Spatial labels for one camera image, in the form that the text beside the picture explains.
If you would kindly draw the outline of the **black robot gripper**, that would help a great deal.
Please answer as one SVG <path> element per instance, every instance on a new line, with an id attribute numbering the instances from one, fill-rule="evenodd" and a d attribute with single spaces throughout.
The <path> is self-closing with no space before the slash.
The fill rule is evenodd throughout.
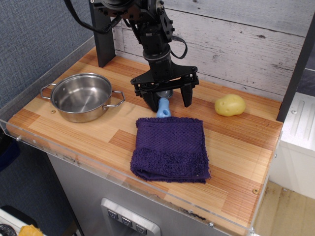
<path id="1" fill-rule="evenodd" d="M 134 85 L 137 96 L 141 96 L 148 107 L 153 111 L 158 111 L 158 96 L 156 92 L 178 89 L 181 90 L 185 107 L 192 103 L 192 90 L 199 84 L 197 67 L 177 65 L 170 55 L 158 58 L 144 56 L 149 63 L 150 70 L 133 78 L 130 82 Z"/>

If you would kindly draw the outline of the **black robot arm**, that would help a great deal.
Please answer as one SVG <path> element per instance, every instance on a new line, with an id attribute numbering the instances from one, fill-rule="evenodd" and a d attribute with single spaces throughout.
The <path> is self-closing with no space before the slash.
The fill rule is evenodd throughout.
<path id="1" fill-rule="evenodd" d="M 94 0 L 92 6 L 101 14 L 112 17 L 112 24 L 124 20 L 132 28 L 149 71 L 133 78 L 137 96 L 144 99 L 152 111 L 158 110 L 158 96 L 163 91 L 180 89 L 184 106 L 192 103 L 192 90 L 199 83 L 195 66 L 177 65 L 170 42 L 181 39 L 173 35 L 173 21 L 165 12 L 161 0 Z"/>

